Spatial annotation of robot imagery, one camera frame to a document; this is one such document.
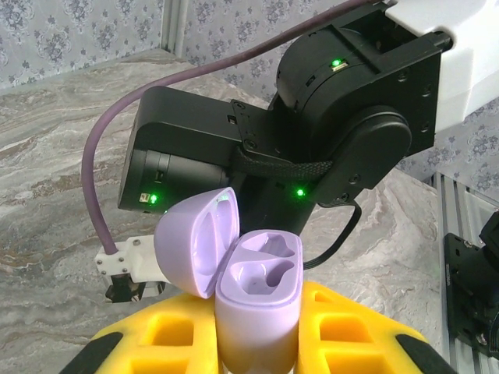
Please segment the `purple cable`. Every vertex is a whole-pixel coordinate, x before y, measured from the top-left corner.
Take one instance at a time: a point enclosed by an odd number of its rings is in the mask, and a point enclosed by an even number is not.
[[[255,58],[262,55],[265,52],[271,51],[272,49],[288,42],[293,39],[305,34],[306,32],[315,29],[316,27],[322,26],[327,22],[332,21],[334,18],[345,14],[346,12],[354,9],[358,6],[374,3],[379,1],[374,0],[347,0],[342,4],[336,5],[329,10],[322,12],[318,16],[300,23],[297,26],[285,31],[284,33],[257,45],[248,51],[241,52],[235,56],[223,58],[220,61],[212,62],[211,64],[199,66],[192,68],[183,72],[178,72],[165,78],[155,80],[151,83],[142,86],[126,96],[122,97],[120,100],[116,101],[106,112],[97,120],[96,124],[90,131],[90,135],[85,143],[85,148],[83,149],[83,157],[81,164],[81,182],[83,187],[83,196],[85,198],[85,203],[87,205],[88,213],[92,224],[95,227],[97,236],[102,242],[104,251],[108,255],[117,253],[118,249],[114,243],[111,232],[104,220],[102,215],[99,202],[97,200],[97,193],[95,191],[94,184],[94,158],[95,151],[99,140],[104,133],[104,130],[108,127],[109,123],[118,115],[121,111],[127,108],[134,101],[139,100],[143,93],[154,86],[168,86],[174,83],[182,82],[184,80],[196,78],[198,76],[203,76],[210,74],[212,72],[217,72],[218,70],[227,69],[231,66],[246,62],[251,58]]]

